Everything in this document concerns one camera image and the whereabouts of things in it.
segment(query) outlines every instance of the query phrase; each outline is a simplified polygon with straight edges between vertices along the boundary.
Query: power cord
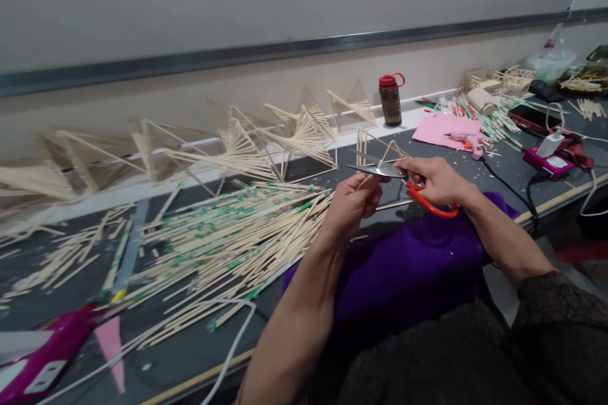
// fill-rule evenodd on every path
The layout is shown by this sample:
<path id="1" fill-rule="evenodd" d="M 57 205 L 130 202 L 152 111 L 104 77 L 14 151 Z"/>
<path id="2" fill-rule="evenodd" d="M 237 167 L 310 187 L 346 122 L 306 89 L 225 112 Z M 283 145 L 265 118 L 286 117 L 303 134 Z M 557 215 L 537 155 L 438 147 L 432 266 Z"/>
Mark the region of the power cord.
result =
<path id="1" fill-rule="evenodd" d="M 564 118 L 564 111 L 562 110 L 562 105 L 559 103 L 549 103 L 547 105 L 547 115 L 545 116 L 545 127 L 547 128 L 547 131 L 550 132 L 551 130 L 549 129 L 549 108 L 551 107 L 551 105 L 554 104 L 558 107 L 559 109 L 559 116 L 561 117 L 562 120 L 562 128 L 566 127 L 566 119 Z M 572 130 L 564 130 L 570 133 L 574 133 L 579 135 L 580 137 L 584 138 L 584 139 L 591 139 L 591 140 L 597 140 L 597 141 L 601 141 L 601 142 L 608 142 L 608 139 L 604 139 L 604 138 L 596 138 L 596 137 L 592 137 L 592 136 L 587 136 L 584 135 L 582 133 L 578 133 Z M 599 212 L 599 213 L 595 213 L 595 214 L 586 214 L 583 213 L 585 212 L 585 209 L 587 207 L 587 204 L 589 203 L 589 201 L 591 200 L 591 198 L 593 197 L 593 194 L 595 193 L 595 191 L 597 190 L 597 177 L 595 176 L 595 171 L 591 170 L 591 178 L 593 179 L 593 188 L 591 189 L 591 193 L 589 193 L 589 195 L 587 195 L 587 199 L 585 199 L 585 202 L 583 203 L 583 207 L 581 207 L 581 211 L 579 212 L 579 214 L 581 216 L 597 216 L 597 215 L 606 215 L 608 213 L 608 211 L 604 211 L 604 212 Z"/>
<path id="2" fill-rule="evenodd" d="M 536 231 L 538 230 L 538 212 L 536 210 L 536 205 L 534 204 L 534 200 L 532 200 L 532 195 L 530 194 L 530 189 L 532 185 L 539 184 L 540 182 L 546 182 L 551 177 L 551 174 L 545 170 L 538 170 L 536 174 L 534 174 L 530 180 L 528 180 L 528 184 L 526 186 L 526 198 L 528 198 L 528 204 L 530 207 L 534 208 L 534 212 L 536 215 L 536 223 L 532 228 L 532 239 L 536 238 Z"/>
<path id="3" fill-rule="evenodd" d="M 522 203 L 524 203 L 524 205 L 528 208 L 528 210 L 530 211 L 530 214 L 532 215 L 532 229 L 528 232 L 528 234 L 530 234 L 532 237 L 534 237 L 534 235 L 536 234 L 536 231 L 538 230 L 538 213 L 536 212 L 536 207 L 534 206 L 534 204 L 532 204 L 530 201 L 527 201 L 523 198 L 522 195 L 520 195 L 517 191 L 515 191 L 513 189 L 513 187 L 511 187 L 507 182 L 505 182 L 498 174 L 496 174 L 494 172 L 494 170 L 492 168 L 490 168 L 490 165 L 488 164 L 487 160 L 485 159 L 485 157 L 481 157 L 479 159 L 480 162 L 483 163 L 483 165 L 486 167 L 486 169 L 494 176 L 496 177 L 499 181 L 501 181 L 501 183 L 503 185 L 506 186 L 506 188 L 508 188 L 509 190 L 511 190 L 511 193 L 513 193 L 515 196 L 517 196 L 520 201 Z"/>

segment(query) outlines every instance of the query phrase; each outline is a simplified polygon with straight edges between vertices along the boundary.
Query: forearm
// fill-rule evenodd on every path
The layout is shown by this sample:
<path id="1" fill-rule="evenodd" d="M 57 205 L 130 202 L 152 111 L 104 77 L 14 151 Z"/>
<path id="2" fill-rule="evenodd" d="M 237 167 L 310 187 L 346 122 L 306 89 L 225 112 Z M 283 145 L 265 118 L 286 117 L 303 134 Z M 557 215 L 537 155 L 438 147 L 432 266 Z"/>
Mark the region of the forearm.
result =
<path id="1" fill-rule="evenodd" d="M 293 402 L 331 331 L 345 250 L 323 233 L 308 249 L 256 346 L 239 405 Z"/>
<path id="2" fill-rule="evenodd" d="M 515 287 L 556 270 L 528 233 L 482 193 L 471 192 L 462 205 L 483 247 Z"/>

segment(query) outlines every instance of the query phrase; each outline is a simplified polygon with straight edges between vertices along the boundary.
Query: gray tabletop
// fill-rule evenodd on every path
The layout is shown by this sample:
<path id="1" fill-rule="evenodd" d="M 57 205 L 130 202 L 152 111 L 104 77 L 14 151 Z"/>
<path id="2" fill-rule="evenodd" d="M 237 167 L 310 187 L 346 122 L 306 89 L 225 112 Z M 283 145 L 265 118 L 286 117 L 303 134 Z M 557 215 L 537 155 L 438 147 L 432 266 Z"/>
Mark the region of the gray tabletop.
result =
<path id="1" fill-rule="evenodd" d="M 608 138 L 608 121 L 594 119 L 589 122 L 569 108 L 568 104 L 564 109 L 572 111 L 566 115 L 566 125 L 576 132 L 601 138 Z M 450 163 L 463 177 L 474 182 L 482 191 L 500 192 L 505 200 L 515 209 L 525 212 L 525 205 L 510 191 L 508 191 L 497 179 L 491 178 L 485 167 L 479 162 L 473 161 L 469 153 L 455 151 L 440 146 L 432 146 L 412 140 L 413 130 L 401 131 L 395 129 L 396 133 L 392 136 L 383 137 L 388 142 L 395 139 L 397 144 L 411 156 L 432 157 L 442 156 Z M 533 147 L 539 140 L 529 134 L 520 134 L 517 139 L 525 148 Z M 355 155 L 351 152 L 352 146 L 342 147 L 339 150 L 339 162 L 355 164 Z M 382 156 L 386 146 L 377 141 L 370 141 L 368 153 L 373 156 Z M 522 192 L 528 180 L 535 174 L 532 169 L 522 160 L 522 154 L 513 148 L 498 144 L 495 150 L 502 156 L 488 158 L 489 164 L 494 171 L 506 180 L 513 188 Z M 608 144 L 602 142 L 585 141 L 585 152 L 587 155 L 596 159 L 596 174 L 601 176 L 608 172 Z M 303 161 L 290 166 L 295 175 L 299 173 L 311 174 L 308 163 Z M 323 185 L 333 189 L 341 180 L 352 174 L 352 170 L 342 166 L 336 171 L 326 173 L 310 180 L 304 181 L 307 184 Z M 587 172 L 579 169 L 573 172 L 566 179 L 571 185 L 578 187 L 591 180 Z M 565 182 L 544 182 L 533 187 L 532 197 L 534 203 L 539 206 L 569 190 L 572 186 Z M 148 219 L 152 219 L 162 206 L 166 196 L 154 198 L 150 202 Z M 185 206 L 192 202 L 206 198 L 206 193 L 199 187 L 183 190 L 175 200 L 173 208 Z M 384 185 L 384 194 L 381 204 L 389 204 L 401 199 L 405 199 L 405 189 L 403 185 L 394 180 Z M 426 213 L 416 204 L 402 206 L 394 209 L 376 213 L 372 218 L 362 222 L 361 231 L 363 234 L 378 235 L 387 230 L 392 230 L 411 218 L 418 217 Z M 67 232 L 77 232 L 78 230 L 98 224 L 104 213 L 87 215 L 75 220 L 70 220 L 63 229 Z M 0 292 L 8 291 L 11 285 L 19 278 L 38 269 L 38 262 L 42 259 L 45 252 L 52 251 L 53 245 L 51 238 L 43 233 L 38 233 L 19 246 L 7 247 L 5 251 L 14 248 L 22 248 L 19 255 L 4 259 L 0 263 Z M 8 312 L 0 314 L 0 330 L 23 330 L 45 319 L 58 314 L 74 310 L 87 302 L 95 300 L 99 294 L 101 284 L 110 266 L 113 252 L 115 251 L 119 239 L 112 242 L 97 245 L 94 253 L 102 253 L 95 267 L 87 268 L 79 273 L 73 280 L 52 292 L 35 291 L 25 296 L 23 299 L 16 299 L 16 303 Z M 144 266 L 145 261 L 136 264 L 136 270 Z M 163 296 L 174 291 L 178 285 L 169 288 L 165 293 L 158 295 L 155 299 L 150 299 L 144 304 L 130 310 L 121 317 L 121 332 L 124 342 L 132 339 L 136 335 L 158 323 L 164 318 L 163 312 L 171 306 L 171 302 L 162 302 Z M 281 296 L 281 281 L 276 281 L 268 289 L 262 292 L 256 299 L 259 309 L 266 315 L 270 315 Z M 58 399 L 56 403 L 72 404 L 86 403 L 87 405 L 108 404 L 136 404 L 161 394 L 169 388 L 175 387 L 180 383 L 214 367 L 224 361 L 229 346 L 232 344 L 236 332 L 240 329 L 245 319 L 247 310 L 239 312 L 231 318 L 220 330 L 209 333 L 206 330 L 208 320 L 201 320 L 198 324 L 182 331 L 179 335 L 167 339 L 165 342 L 142 351 L 136 351 L 125 360 L 125 377 L 127 391 L 119 395 L 110 375 L 100 375 L 96 380 L 92 380 L 87 385 L 78 388 L 75 392 L 68 393 Z M 254 348 L 260 334 L 264 328 L 264 321 L 254 316 L 249 328 L 247 329 L 237 353 Z M 99 349 L 93 337 L 85 343 L 77 359 L 70 367 L 66 376 L 61 380 L 58 388 L 62 388 L 84 376 L 86 373 L 95 369 L 103 363 Z M 151 368 L 142 371 L 142 367 L 151 364 Z M 227 379 L 226 384 L 238 383 L 237 379 Z"/>

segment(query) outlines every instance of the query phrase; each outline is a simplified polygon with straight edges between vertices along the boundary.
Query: orange scissors handle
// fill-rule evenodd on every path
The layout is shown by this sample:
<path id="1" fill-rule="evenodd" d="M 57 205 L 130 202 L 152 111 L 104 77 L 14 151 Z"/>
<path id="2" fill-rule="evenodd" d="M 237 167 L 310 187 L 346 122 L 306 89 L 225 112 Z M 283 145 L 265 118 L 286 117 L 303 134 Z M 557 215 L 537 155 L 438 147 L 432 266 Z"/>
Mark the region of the orange scissors handle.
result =
<path id="1" fill-rule="evenodd" d="M 441 209 L 438 209 L 435 206 L 433 206 L 430 202 L 428 202 L 424 198 L 424 196 L 422 196 L 421 194 L 418 193 L 419 191 L 424 190 L 423 186 L 413 184 L 411 181 L 407 181 L 406 185 L 407 185 L 407 194 L 412 199 L 415 199 L 422 207 L 427 209 L 430 213 L 435 214 L 436 216 L 440 216 L 442 218 L 454 218 L 456 215 L 458 215 L 459 209 L 456 204 L 451 204 L 451 206 L 452 206 L 451 212 L 442 211 Z"/>

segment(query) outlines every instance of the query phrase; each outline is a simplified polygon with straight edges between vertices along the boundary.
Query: pink object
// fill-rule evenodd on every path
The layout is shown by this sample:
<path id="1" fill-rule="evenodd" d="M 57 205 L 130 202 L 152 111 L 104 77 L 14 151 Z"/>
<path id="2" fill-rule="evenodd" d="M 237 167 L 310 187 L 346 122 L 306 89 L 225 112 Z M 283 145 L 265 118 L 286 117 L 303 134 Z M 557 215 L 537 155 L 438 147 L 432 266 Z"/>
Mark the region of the pink object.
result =
<path id="1" fill-rule="evenodd" d="M 549 174 L 551 174 L 549 180 L 552 182 L 561 179 L 574 168 L 574 163 L 566 161 L 557 155 L 550 155 L 543 158 L 536 154 L 537 151 L 538 147 L 528 149 L 524 154 L 524 161 L 536 170 L 544 169 L 549 172 Z"/>
<path id="2" fill-rule="evenodd" d="M 452 132 L 449 137 L 455 140 L 464 142 L 466 149 L 470 149 L 473 155 L 473 159 L 478 160 L 483 156 L 483 150 L 479 145 L 477 135 L 471 135 L 468 133 Z"/>
<path id="3" fill-rule="evenodd" d="M 481 122 L 466 117 L 454 117 L 446 114 L 437 114 L 433 117 L 423 117 L 414 132 L 413 139 L 438 146 L 451 147 L 464 150 L 464 142 L 446 136 L 452 132 L 479 136 Z"/>
<path id="4" fill-rule="evenodd" d="M 31 329 L 53 331 L 53 335 L 32 354 L 13 360 L 14 378 L 0 390 L 0 405 L 31 405 L 49 394 L 95 327 L 96 306 L 65 313 Z"/>
<path id="5" fill-rule="evenodd" d="M 117 357 L 121 351 L 120 342 L 120 317 L 115 316 L 107 323 L 102 324 L 95 329 L 95 337 L 99 342 L 101 353 L 103 354 L 106 362 L 110 362 L 112 359 Z M 125 363 L 118 361 L 111 367 L 112 376 L 118 388 L 119 394 L 125 393 Z"/>

